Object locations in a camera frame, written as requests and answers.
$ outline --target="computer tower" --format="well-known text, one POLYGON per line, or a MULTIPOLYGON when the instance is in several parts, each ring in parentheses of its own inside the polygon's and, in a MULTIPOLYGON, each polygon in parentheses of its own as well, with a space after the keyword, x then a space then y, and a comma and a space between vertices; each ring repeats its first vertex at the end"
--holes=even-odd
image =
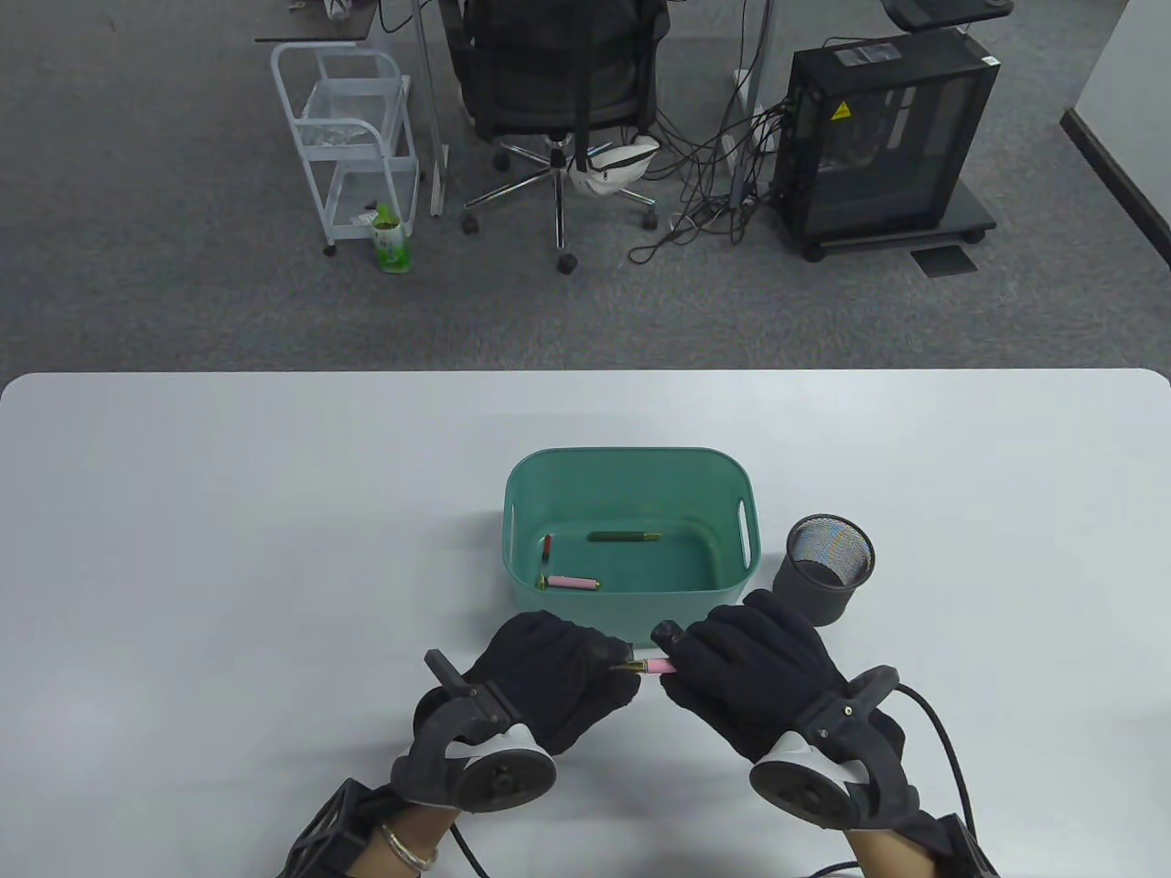
POLYGON ((797 247, 936 227, 999 67, 952 28, 796 53, 772 193, 797 247))

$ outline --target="pink pen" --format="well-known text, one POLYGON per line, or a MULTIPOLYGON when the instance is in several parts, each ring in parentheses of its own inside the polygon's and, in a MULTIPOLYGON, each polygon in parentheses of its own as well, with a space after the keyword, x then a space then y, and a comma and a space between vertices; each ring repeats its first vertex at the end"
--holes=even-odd
POLYGON ((636 659, 615 665, 611 671, 634 671, 636 674, 673 674, 674 665, 670 659, 636 659))
POLYGON ((541 581, 550 589, 577 589, 578 591, 597 591, 602 583, 597 579, 583 579, 578 576, 546 576, 541 581))

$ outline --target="black glove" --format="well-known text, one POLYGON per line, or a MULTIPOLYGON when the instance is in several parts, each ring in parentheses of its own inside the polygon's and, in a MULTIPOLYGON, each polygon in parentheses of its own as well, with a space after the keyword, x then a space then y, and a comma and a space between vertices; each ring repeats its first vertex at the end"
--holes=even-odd
MULTIPOLYGON (((629 658, 629 644, 542 610, 506 622, 464 679, 497 684, 536 742, 557 755, 634 699, 639 675, 610 670, 629 658)), ((441 688, 423 697, 415 711, 416 733, 446 700, 441 688)))
MULTIPOLYGON (((749 594, 744 606, 717 606, 687 629, 670 657, 676 673, 659 678, 667 697, 753 762, 823 692, 848 694, 816 629, 766 590, 749 594)), ((870 723, 902 757, 898 723, 878 711, 870 723)))

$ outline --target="black cable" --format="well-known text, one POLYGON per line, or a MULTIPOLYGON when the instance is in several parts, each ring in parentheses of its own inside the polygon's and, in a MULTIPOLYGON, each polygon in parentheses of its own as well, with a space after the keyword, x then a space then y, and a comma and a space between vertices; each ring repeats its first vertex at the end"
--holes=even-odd
MULTIPOLYGON (((657 249, 662 243, 663 241, 653 245, 653 248, 657 249)), ((967 783, 964 782, 964 773, 960 770, 959 759, 956 756, 956 748, 952 747, 951 738, 947 735, 947 729, 944 728, 943 720, 939 719, 939 714, 937 714, 934 708, 927 702, 927 699, 912 690, 910 686, 900 682, 895 688, 912 699, 919 707, 923 708, 923 712, 927 714, 927 719, 931 720, 931 725, 934 727, 936 734, 939 735, 939 742, 944 746, 944 753, 947 754, 947 762, 951 764, 952 776, 956 778, 956 788, 959 790, 960 807, 964 809, 964 822, 967 824, 967 831, 971 834, 972 841, 975 842, 975 819, 972 817, 972 802, 967 795, 967 783)), ((459 831, 459 826, 452 824, 451 834, 456 838, 456 844, 459 845, 459 849, 467 858, 468 865, 472 866, 472 871, 475 872, 477 878, 489 878, 488 873, 484 871, 484 866, 480 865, 480 860, 478 860, 475 855, 472 853, 472 849, 467 846, 467 842, 464 839, 464 834, 459 831)), ((808 878, 826 878, 834 872, 844 872, 847 869, 860 867, 861 866, 856 860, 834 863, 824 869, 819 869, 808 878)))
MULTIPOLYGON (((419 9, 423 9, 430 2, 431 2, 431 0, 423 0, 423 2, 419 4, 419 9)), ((386 19, 384 19, 382 16, 382 0, 378 0, 378 23, 382 25, 382 29, 383 29, 384 33, 397 34, 404 27, 406 27, 408 25, 410 25, 411 23, 411 19, 413 19, 413 18, 415 18, 415 14, 412 13, 412 14, 408 15, 405 19, 403 19, 402 21, 399 21, 397 25, 395 25, 395 27, 388 28, 386 27, 386 19)))
POLYGON ((835 863, 831 866, 826 866, 824 869, 819 869, 816 872, 809 876, 809 878, 826 878, 827 874, 833 874, 834 872, 844 872, 847 869, 861 869, 857 860, 847 860, 845 863, 835 863))
POLYGON ((964 809, 964 823, 967 824, 967 831, 972 836, 972 841, 979 842, 975 836, 975 818, 972 817, 972 801, 967 796, 967 784, 964 782, 964 773, 959 768, 959 760, 956 757, 956 748, 952 747, 951 739, 947 736, 947 730, 944 728, 944 723, 939 719, 939 714, 937 714, 934 708, 927 704, 927 699, 912 690, 910 686, 900 682, 895 688, 922 707, 923 712, 927 714, 927 719, 931 720, 931 725, 936 727, 936 734, 939 735, 939 742, 944 746, 944 753, 947 754, 947 762, 952 768, 952 776, 956 778, 956 788, 959 790, 959 803, 964 809))
MULTIPOLYGON (((765 2, 771 7, 773 0, 765 2)), ((747 6, 747 0, 740 6, 738 70, 744 69, 747 6)), ((758 41, 756 50, 745 69, 745 77, 755 70, 762 50, 763 42, 758 41)), ((665 245, 673 243, 682 247, 703 234, 727 235, 732 245, 744 239, 748 221, 762 201, 759 184, 765 159, 769 155, 766 145, 771 137, 785 129, 792 114, 786 98, 760 114, 749 110, 745 118, 732 122, 739 91, 739 88, 733 88, 715 133, 699 143, 684 136, 662 108, 657 111, 655 136, 664 146, 662 155, 673 153, 673 157, 667 164, 651 167, 644 178, 655 181, 678 176, 683 181, 683 192, 679 194, 680 210, 677 212, 678 221, 666 234, 653 243, 632 247, 628 252, 626 256, 631 262, 645 265, 665 245), (727 146, 724 144, 725 138, 731 140, 727 146), (748 155, 745 156, 744 196, 741 204, 732 210, 731 193, 717 194, 717 179, 727 157, 742 149, 748 150, 748 155)))
POLYGON ((475 858, 472 853, 472 849, 467 846, 467 842, 464 841, 464 834, 459 831, 459 826, 454 823, 451 824, 451 835, 456 839, 456 844, 459 849, 464 851, 464 857, 467 859, 467 864, 472 866, 472 871, 475 872, 478 878, 488 878, 488 873, 484 871, 484 866, 480 865, 480 860, 475 858))

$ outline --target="green pen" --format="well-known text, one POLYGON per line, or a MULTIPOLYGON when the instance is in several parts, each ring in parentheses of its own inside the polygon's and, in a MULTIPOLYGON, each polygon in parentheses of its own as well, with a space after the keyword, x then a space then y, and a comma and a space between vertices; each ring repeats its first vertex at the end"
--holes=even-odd
POLYGON ((591 543, 653 543, 662 539, 662 534, 642 530, 591 530, 586 535, 587 542, 591 543))

